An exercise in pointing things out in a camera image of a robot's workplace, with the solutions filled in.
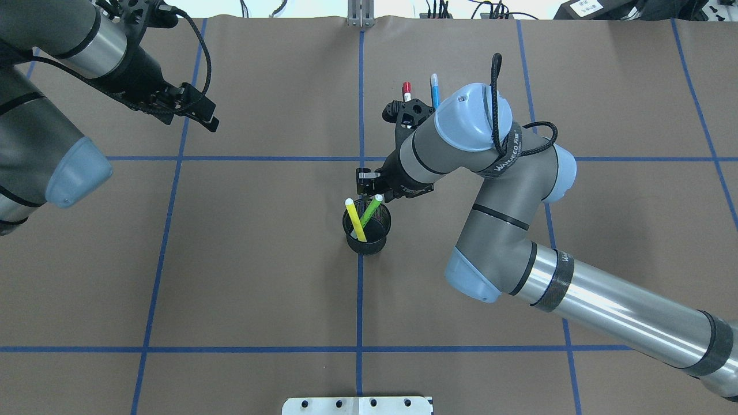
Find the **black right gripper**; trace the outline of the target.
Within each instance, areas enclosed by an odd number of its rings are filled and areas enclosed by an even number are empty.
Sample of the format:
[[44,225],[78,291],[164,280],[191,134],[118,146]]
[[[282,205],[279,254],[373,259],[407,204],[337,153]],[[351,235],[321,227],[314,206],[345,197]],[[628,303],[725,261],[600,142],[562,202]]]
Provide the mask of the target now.
[[369,168],[356,168],[356,193],[359,196],[384,194],[385,200],[421,196],[434,190],[433,184],[421,184],[409,177],[401,166],[399,156],[401,145],[422,123],[435,112],[432,106],[421,100],[403,102],[393,100],[382,111],[382,119],[394,125],[395,149],[385,158],[382,167],[376,171]]

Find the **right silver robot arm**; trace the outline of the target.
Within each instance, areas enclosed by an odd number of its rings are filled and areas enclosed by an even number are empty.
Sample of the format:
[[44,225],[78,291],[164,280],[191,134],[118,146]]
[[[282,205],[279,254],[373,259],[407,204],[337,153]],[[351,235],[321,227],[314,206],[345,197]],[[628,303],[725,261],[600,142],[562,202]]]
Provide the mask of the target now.
[[502,56],[491,58],[490,82],[473,82],[440,105],[393,101],[387,122],[421,116],[396,129],[396,147],[382,167],[356,170],[361,196],[388,201],[430,193],[464,168],[482,178],[446,265],[454,289],[485,303],[520,297],[614,337],[631,349],[683,371],[712,393],[736,401],[736,323],[691,309],[580,262],[528,237],[540,205],[564,197],[577,175],[574,156],[556,143],[551,122],[521,125],[500,94]]

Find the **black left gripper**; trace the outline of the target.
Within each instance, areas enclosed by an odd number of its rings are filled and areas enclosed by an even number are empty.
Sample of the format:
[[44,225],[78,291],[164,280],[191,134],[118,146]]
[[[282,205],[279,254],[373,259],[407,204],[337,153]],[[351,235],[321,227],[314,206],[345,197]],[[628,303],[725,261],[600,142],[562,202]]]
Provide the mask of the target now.
[[[176,100],[170,94],[174,86],[164,79],[158,61],[145,52],[141,41],[150,27],[177,26],[181,10],[165,1],[97,1],[95,5],[104,21],[111,23],[126,41],[121,62],[96,78],[96,86],[118,96],[129,107],[135,106],[169,123],[176,108]],[[211,133],[216,132],[220,121],[214,116],[214,102],[188,82],[180,88],[180,112]]]

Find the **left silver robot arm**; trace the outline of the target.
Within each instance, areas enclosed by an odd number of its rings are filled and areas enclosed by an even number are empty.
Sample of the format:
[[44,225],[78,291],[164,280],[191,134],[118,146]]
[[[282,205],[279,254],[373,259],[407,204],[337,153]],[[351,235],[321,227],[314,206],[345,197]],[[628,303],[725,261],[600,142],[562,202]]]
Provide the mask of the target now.
[[[113,173],[88,135],[28,76],[44,63],[132,111],[169,125],[189,118],[218,129],[206,96],[212,59],[205,37],[186,11],[166,1],[3,1],[1,226],[8,235],[52,204],[70,208]],[[186,21],[206,59],[205,84],[172,84],[141,42],[150,28]]]

